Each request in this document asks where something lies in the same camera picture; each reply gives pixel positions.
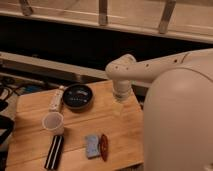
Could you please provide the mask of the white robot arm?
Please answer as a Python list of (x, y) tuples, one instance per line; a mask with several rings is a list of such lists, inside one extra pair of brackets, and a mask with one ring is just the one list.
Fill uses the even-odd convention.
[(144, 171), (213, 171), (213, 48), (138, 62), (126, 54), (106, 66), (114, 97), (133, 81), (144, 101)]

